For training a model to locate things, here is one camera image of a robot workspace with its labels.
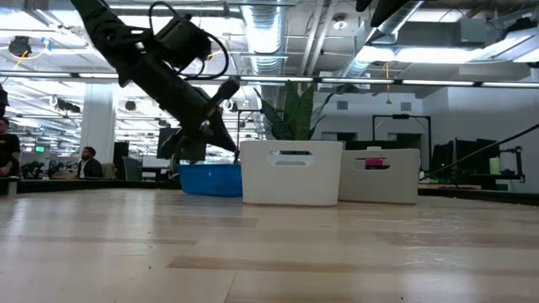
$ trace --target cable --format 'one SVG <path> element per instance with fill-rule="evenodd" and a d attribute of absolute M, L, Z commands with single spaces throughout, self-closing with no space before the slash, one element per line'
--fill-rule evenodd
<path fill-rule="evenodd" d="M 230 64 L 230 57 L 228 55 L 227 48 L 224 46 L 224 44 L 222 44 L 222 42 L 219 39 L 217 39 L 217 37 L 215 37 L 214 35 L 208 32 L 205 32 L 205 33 L 208 35 L 210 39 L 214 40 L 219 45 L 219 47 L 221 47 L 222 53 L 225 56 L 225 66 L 222 68 L 220 72 L 218 72 L 215 75 L 205 76 L 205 77 L 200 77 L 199 75 L 197 75 L 197 76 L 193 76 L 190 80 L 213 80 L 213 79 L 217 79 L 220 76 L 223 76 L 228 71 L 228 65 Z"/>
<path fill-rule="evenodd" d="M 174 10 L 174 8 L 172 6 L 170 6 L 170 4 L 168 4 L 168 3 L 164 2 L 164 1 L 156 1 L 156 2 L 152 3 L 152 5 L 150 5 L 150 8 L 148 9 L 148 18 L 150 19 L 150 29 L 152 30 L 152 34 L 154 34 L 153 33 L 153 20 L 152 20 L 153 9 L 158 5 L 163 5 L 164 7 L 168 8 L 168 10 L 170 10 L 174 16 L 179 16 L 178 12 L 176 12 Z"/>
<path fill-rule="evenodd" d="M 444 19 L 450 12 L 452 12 L 452 11 L 454 11 L 454 10 L 457 11 L 457 12 L 459 12 L 459 13 L 461 13 L 463 18 L 467 18 L 466 14 L 465 14 L 464 12 L 462 12 L 460 9 L 458 9 L 458 8 L 452 8 L 452 9 L 448 10 L 446 13 L 444 13 L 444 14 L 441 16 L 440 20 L 438 20 L 438 22 L 441 22 L 441 20 L 443 20 L 443 19 Z"/>
<path fill-rule="evenodd" d="M 174 16 L 179 16 L 178 12 L 176 12 L 174 10 L 174 8 L 172 6 L 170 6 L 170 4 L 168 4 L 168 3 L 164 2 L 164 1 L 156 1 L 156 2 L 152 3 L 150 8 L 148 9 L 148 18 L 150 20 L 150 30 L 152 31 L 152 34 L 154 34 L 154 32 L 153 32 L 153 21 L 152 21 L 153 9 L 157 5 L 163 5 L 164 7 L 168 8 L 174 14 Z M 219 39 L 217 39 L 217 37 L 215 37 L 214 35 L 208 33 L 207 31 L 204 31 L 204 32 L 208 36 L 208 38 L 214 40 L 219 45 L 219 47 L 221 47 L 221 51 L 225 56 L 225 66 L 223 67 L 222 71 L 220 71 L 219 73 L 217 73 L 215 75 L 211 75 L 211 76 L 207 76 L 207 77 L 201 77 L 200 74 L 205 69 L 205 63 L 204 63 L 204 61 L 202 61 L 203 65 L 202 65 L 202 68 L 200 69 L 200 72 L 195 76 L 187 76 L 185 78 L 186 80 L 213 80 L 213 79 L 217 79 L 218 77 L 224 75 L 228 71 L 228 65 L 230 64 L 230 58 L 229 58 L 229 55 L 228 55 L 227 48 L 224 46 L 224 44 L 222 44 L 222 42 Z M 216 53 L 210 54 L 208 57 L 215 56 L 217 53 L 219 53 L 219 51 L 216 52 Z M 178 71 L 176 74 L 177 75 L 182 75 L 181 72 L 182 71 Z"/>
<path fill-rule="evenodd" d="M 427 131 L 429 130 L 423 123 L 421 123 L 421 121 L 419 121 L 419 119 L 418 119 L 417 117 L 414 117 L 414 119 L 415 119 L 416 121 L 418 121 L 418 123 L 421 124 L 421 126 L 423 126 L 423 128 L 424 128 L 425 130 L 427 130 Z"/>
<path fill-rule="evenodd" d="M 19 67 L 19 65 L 20 65 L 20 62 L 22 62 L 22 61 L 23 61 L 23 59 L 24 59 L 24 56 L 26 56 L 26 55 L 28 55 L 28 51 L 27 51 L 27 50 L 25 50 L 25 51 L 24 51 L 24 53 L 23 53 L 23 55 L 22 55 L 22 56 L 21 56 L 21 57 L 19 58 L 19 60 L 17 61 L 17 64 L 15 64 L 15 67 L 13 68 L 13 70 L 16 70 L 16 69 L 17 69 L 17 67 Z"/>
<path fill-rule="evenodd" d="M 428 176 L 425 176 L 424 178 L 421 178 L 419 181 L 422 181 L 422 180 L 425 180 L 425 179 L 427 179 L 427 178 L 430 178 L 430 176 L 435 175 L 435 174 L 437 174 L 437 173 L 439 173 L 439 172 L 441 172 L 441 171 L 444 171 L 444 170 L 446 170 L 447 168 L 454 167 L 454 166 L 456 166 L 458 163 L 460 163 L 460 162 L 462 162 L 462 161 L 464 161 L 464 160 L 466 160 L 466 159 L 468 159 L 468 158 L 470 158 L 470 157 L 473 157 L 473 156 L 477 155 L 478 153 L 484 152 L 484 151 L 486 151 L 486 150 L 488 150 L 488 149 L 490 149 L 490 148 L 492 148 L 492 147 L 500 146 L 500 145 L 502 145 L 502 144 L 504 144 L 504 143 L 507 143 L 507 142 L 512 141 L 512 140 L 514 140 L 514 139 L 516 139 L 516 138 L 519 138 L 519 137 L 521 137 L 521 136 L 523 136 L 523 135 L 525 135 L 525 134 L 527 134 L 527 133 L 529 133 L 529 132 L 532 132 L 532 131 L 534 131 L 534 130 L 536 130 L 536 129 L 539 129 L 539 124 L 533 125 L 533 126 L 530 127 L 529 129 L 524 130 L 524 131 L 521 131 L 520 133 L 518 133 L 518 134 L 516 134 L 516 135 L 514 135 L 514 136 L 511 136 L 511 137 L 509 137 L 509 138 L 507 138 L 507 139 L 503 139 L 502 141 L 495 142 L 495 143 L 493 143 L 493 144 L 491 144 L 491 145 L 489 145 L 489 146 L 483 147 L 482 149 L 480 149 L 480 150 L 478 150 L 478 151 L 472 152 L 471 154 L 465 156 L 464 158 L 462 158 L 462 159 L 460 159 L 460 160 L 458 160 L 458 161 L 456 161 L 456 162 L 453 162 L 452 164 L 446 165 L 446 166 L 444 166 L 444 167 L 442 167 L 442 168 L 440 168 L 440 169 L 435 170 L 435 171 L 432 172 L 432 173 L 429 173 Z"/>
<path fill-rule="evenodd" d="M 195 80 L 195 79 L 198 79 L 198 78 L 199 78 L 199 76 L 200 76 L 200 75 L 202 74 L 202 72 L 204 72 L 204 70 L 205 70 L 205 61 L 202 60 L 201 62 L 202 62 L 202 66 L 200 67 L 199 72 L 198 72 L 196 75 L 194 75 L 194 76 L 187 76 L 187 77 L 184 79 L 185 81 Z"/>

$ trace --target ceiling light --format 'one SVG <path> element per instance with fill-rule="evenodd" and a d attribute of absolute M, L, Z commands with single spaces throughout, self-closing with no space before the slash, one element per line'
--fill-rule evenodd
<path fill-rule="evenodd" d="M 334 29 L 336 30 L 343 30 L 346 29 L 346 26 L 348 26 L 348 22 L 346 22 L 346 14 L 345 13 L 337 13 L 334 15 Z"/>
<path fill-rule="evenodd" d="M 186 5 L 171 5 L 172 8 L 177 10 L 195 10 L 195 11 L 204 11 L 204 10 L 224 10 L 222 6 L 186 6 Z M 116 4 L 109 5 L 111 9 L 149 9 L 149 5 L 125 5 L 125 4 Z M 167 7 L 156 6 L 154 10 L 167 10 Z M 231 12 L 239 12 L 238 8 L 229 8 Z"/>
<path fill-rule="evenodd" d="M 24 118 L 13 118 L 13 122 L 16 125 L 20 125 L 20 126 L 27 126 L 27 127 L 34 127 L 34 128 L 40 127 L 39 123 L 33 120 L 24 119 Z"/>
<path fill-rule="evenodd" d="M 241 81 L 259 81 L 259 82 L 312 82 L 312 77 L 265 77 L 265 76 L 241 76 Z"/>
<path fill-rule="evenodd" d="M 539 88 L 539 83 L 530 82 L 485 82 L 483 88 Z"/>
<path fill-rule="evenodd" d="M 514 60 L 513 62 L 539 62 L 539 48 L 536 50 L 532 50 L 529 53 L 523 55 L 522 57 Z"/>
<path fill-rule="evenodd" d="M 473 59 L 475 50 L 446 47 L 406 47 L 395 56 L 395 61 L 410 63 L 462 64 Z"/>
<path fill-rule="evenodd" d="M 395 80 L 391 79 L 348 79 L 348 78 L 323 78 L 324 83 L 343 83 L 343 84 L 394 84 Z"/>
<path fill-rule="evenodd" d="M 472 81 L 432 81 L 432 80 L 403 80 L 408 85 L 432 85 L 432 86 L 472 86 Z"/>
<path fill-rule="evenodd" d="M 71 77 L 67 72 L 0 72 L 3 77 Z"/>
<path fill-rule="evenodd" d="M 91 78 L 107 78 L 107 79 L 117 79 L 118 74 L 115 73 L 79 73 L 80 77 L 91 77 Z"/>
<path fill-rule="evenodd" d="M 346 21 L 337 21 L 334 23 L 334 29 L 336 30 L 346 29 L 347 26 L 348 26 L 348 23 Z"/>

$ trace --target computer monitor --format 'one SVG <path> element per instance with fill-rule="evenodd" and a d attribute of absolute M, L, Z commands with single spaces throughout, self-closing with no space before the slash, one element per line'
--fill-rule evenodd
<path fill-rule="evenodd" d="M 489 146 L 496 141 L 476 139 L 475 141 L 456 140 L 456 159 L 460 160 L 472 153 Z M 489 150 L 480 152 L 479 154 L 469 157 L 458 164 L 460 171 L 469 171 L 476 174 L 489 174 L 490 163 L 489 159 L 499 156 L 499 146 L 492 147 Z"/>
<path fill-rule="evenodd" d="M 432 151 L 432 158 L 430 160 L 430 171 L 438 170 L 446 165 L 453 163 L 453 141 L 449 141 L 446 144 L 437 144 Z M 450 174 L 451 170 L 448 169 L 447 173 L 441 173 L 442 175 Z"/>

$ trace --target black shirt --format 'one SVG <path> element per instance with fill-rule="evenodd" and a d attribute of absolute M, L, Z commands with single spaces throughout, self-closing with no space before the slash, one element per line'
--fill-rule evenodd
<path fill-rule="evenodd" d="M 0 152 L 2 154 L 13 155 L 14 152 L 20 152 L 20 142 L 16 135 L 0 135 Z"/>

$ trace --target desk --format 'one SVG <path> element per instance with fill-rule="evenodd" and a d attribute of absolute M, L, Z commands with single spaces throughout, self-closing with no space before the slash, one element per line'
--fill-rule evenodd
<path fill-rule="evenodd" d="M 539 302 L 539 210 L 420 199 L 313 209 L 166 190 L 20 196 L 0 204 L 2 302 Z"/>
<path fill-rule="evenodd" d="M 141 173 L 155 173 L 155 181 L 168 180 L 168 171 L 168 167 L 141 167 Z"/>
<path fill-rule="evenodd" d="M 419 189 L 481 189 L 481 185 L 419 184 Z"/>

